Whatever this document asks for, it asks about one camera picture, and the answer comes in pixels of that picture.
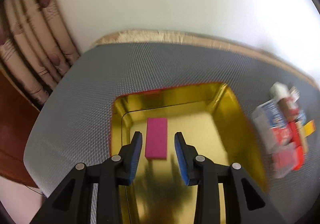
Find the magenta foam block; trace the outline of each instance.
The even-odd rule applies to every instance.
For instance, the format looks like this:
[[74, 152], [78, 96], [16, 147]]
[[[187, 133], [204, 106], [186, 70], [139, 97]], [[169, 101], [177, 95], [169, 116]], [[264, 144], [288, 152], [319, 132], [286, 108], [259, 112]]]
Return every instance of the magenta foam block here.
[[167, 159], [168, 121], [165, 117], [148, 118], [146, 150], [147, 159]]

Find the gold tray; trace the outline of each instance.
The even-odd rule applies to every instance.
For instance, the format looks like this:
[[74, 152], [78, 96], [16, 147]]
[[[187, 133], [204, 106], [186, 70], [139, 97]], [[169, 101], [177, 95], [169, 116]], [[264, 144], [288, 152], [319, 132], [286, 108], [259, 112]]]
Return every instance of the gold tray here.
[[[147, 118], [168, 119], [167, 160], [144, 157]], [[265, 191], [267, 181], [249, 121], [232, 90], [210, 83], [129, 94], [116, 98], [111, 119], [111, 154], [140, 131], [143, 145], [133, 184], [119, 187], [123, 223], [192, 224], [197, 186], [186, 186], [179, 173], [174, 134], [218, 164], [239, 162]], [[220, 219], [225, 223], [223, 186], [219, 184]]]

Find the curtain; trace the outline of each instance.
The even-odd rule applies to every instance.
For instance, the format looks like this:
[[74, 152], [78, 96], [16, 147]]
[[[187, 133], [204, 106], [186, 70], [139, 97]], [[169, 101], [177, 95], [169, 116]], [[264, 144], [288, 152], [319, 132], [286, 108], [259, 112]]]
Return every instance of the curtain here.
[[4, 0], [0, 59], [14, 84], [38, 108], [79, 58], [55, 0]]

